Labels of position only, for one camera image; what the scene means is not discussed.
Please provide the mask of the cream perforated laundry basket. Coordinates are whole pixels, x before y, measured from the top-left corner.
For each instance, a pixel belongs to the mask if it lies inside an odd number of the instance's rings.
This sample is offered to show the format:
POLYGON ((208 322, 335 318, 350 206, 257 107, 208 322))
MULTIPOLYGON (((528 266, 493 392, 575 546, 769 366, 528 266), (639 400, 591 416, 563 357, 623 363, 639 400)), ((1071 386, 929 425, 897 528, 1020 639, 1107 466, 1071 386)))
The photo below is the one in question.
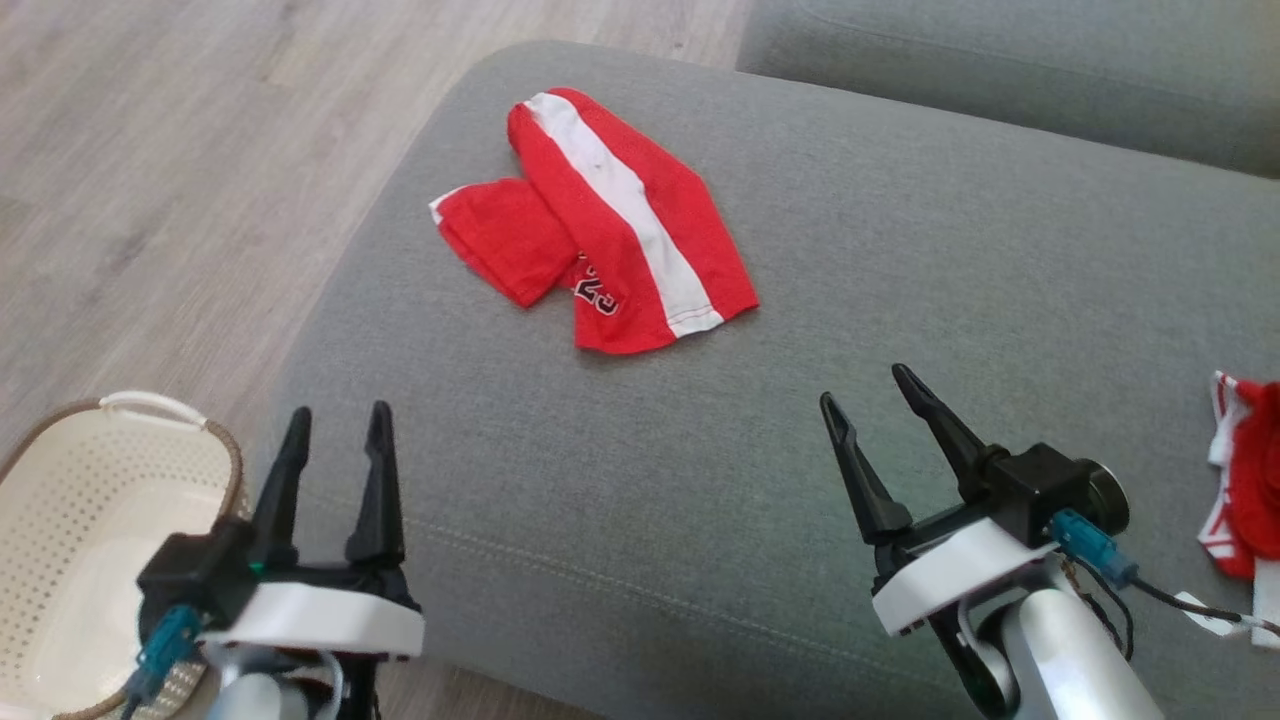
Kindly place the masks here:
POLYGON ((250 515, 233 436, 161 395, 58 409, 0 461, 0 720, 119 720, 138 573, 173 533, 250 515))

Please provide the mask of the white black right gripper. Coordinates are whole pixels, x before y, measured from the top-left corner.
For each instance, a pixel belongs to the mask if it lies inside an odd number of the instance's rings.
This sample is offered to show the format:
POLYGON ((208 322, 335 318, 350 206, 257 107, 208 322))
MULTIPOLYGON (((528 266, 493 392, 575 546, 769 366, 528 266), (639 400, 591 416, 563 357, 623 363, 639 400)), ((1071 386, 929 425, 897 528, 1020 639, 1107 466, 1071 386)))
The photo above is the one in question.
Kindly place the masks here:
MULTIPOLYGON (((893 379, 911 411, 931 429, 957 479, 963 501, 986 501, 986 471, 1001 447, 980 439, 906 364, 893 379)), ((884 488, 858 443, 854 424, 831 392, 820 414, 858 529, 865 544, 904 536, 908 509, 884 488)), ((872 607, 883 629, 934 633, 972 703, 986 717, 1056 717, 1044 666, 1033 652, 1044 610, 1061 598, 1061 577, 995 521, 983 519, 932 544, 881 583, 872 607)))

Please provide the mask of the grey sofa back cushion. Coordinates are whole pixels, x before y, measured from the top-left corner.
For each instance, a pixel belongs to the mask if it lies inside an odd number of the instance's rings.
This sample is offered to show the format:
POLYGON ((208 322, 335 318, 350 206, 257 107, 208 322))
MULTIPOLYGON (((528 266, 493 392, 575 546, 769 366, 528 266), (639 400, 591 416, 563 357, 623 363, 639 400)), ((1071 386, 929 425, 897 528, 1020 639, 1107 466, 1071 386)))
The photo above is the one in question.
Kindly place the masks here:
POLYGON ((736 67, 1280 179, 1280 0, 754 0, 736 67))

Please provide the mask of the red white basketball jersey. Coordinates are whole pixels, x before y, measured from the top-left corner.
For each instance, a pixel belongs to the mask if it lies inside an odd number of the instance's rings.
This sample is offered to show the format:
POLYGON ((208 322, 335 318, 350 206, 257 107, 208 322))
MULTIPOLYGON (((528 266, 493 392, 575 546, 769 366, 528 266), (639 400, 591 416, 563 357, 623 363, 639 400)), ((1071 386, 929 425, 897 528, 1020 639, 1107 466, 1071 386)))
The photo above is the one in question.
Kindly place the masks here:
POLYGON ((1216 372, 1211 402, 1219 492, 1198 541, 1220 571, 1252 583, 1253 615, 1280 626, 1280 382, 1216 372))

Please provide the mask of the red white-striped basketball shorts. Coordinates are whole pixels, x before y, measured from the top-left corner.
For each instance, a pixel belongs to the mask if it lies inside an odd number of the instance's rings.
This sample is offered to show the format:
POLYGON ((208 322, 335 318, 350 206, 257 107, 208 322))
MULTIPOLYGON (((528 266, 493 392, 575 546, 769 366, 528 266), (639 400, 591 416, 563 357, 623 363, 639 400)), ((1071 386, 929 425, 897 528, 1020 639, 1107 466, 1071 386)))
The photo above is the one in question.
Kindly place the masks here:
POLYGON ((573 296, 573 342, 645 354, 758 307, 737 246, 704 179, 576 88, 507 117, 515 178, 431 201, 454 254, 520 307, 573 296))

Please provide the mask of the grey sofa seat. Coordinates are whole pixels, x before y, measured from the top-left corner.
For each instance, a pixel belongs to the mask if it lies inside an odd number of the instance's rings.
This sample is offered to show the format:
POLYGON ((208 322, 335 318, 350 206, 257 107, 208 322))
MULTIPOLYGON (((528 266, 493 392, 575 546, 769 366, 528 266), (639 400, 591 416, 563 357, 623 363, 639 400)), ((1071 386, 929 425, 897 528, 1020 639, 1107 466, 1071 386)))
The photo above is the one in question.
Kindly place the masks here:
POLYGON ((1245 611, 1197 542, 1210 387, 1280 379, 1280 182, 812 85, 521 44, 449 91, 351 241, 252 443, 314 410, 297 544, 338 560, 393 409, 430 656, 609 717, 961 720, 929 632, 886 635, 818 400, 916 516, 955 479, 890 368, 977 434, 1114 471, 1142 575, 1245 611), (506 118, 577 88, 707 182, 760 306, 654 354, 573 346, 428 205, 516 170, 506 118))

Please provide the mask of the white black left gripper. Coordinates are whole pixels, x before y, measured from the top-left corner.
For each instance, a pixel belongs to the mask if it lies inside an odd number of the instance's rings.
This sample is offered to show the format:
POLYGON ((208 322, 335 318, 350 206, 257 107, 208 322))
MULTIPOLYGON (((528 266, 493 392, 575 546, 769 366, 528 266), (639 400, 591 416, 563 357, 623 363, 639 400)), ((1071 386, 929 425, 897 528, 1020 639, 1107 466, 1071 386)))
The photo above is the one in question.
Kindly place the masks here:
MULTIPOLYGON (((252 524, 252 566, 293 568, 300 478, 308 464, 312 411, 297 407, 271 464, 252 524)), ((404 528, 390 405, 372 405, 369 471, 346 560, 398 568, 404 528)), ((204 720, 383 720, 383 664, 420 656, 425 620, 397 573, 356 577, 307 568, 301 580, 262 582, 230 628, 202 629, 198 650, 218 674, 204 720)))

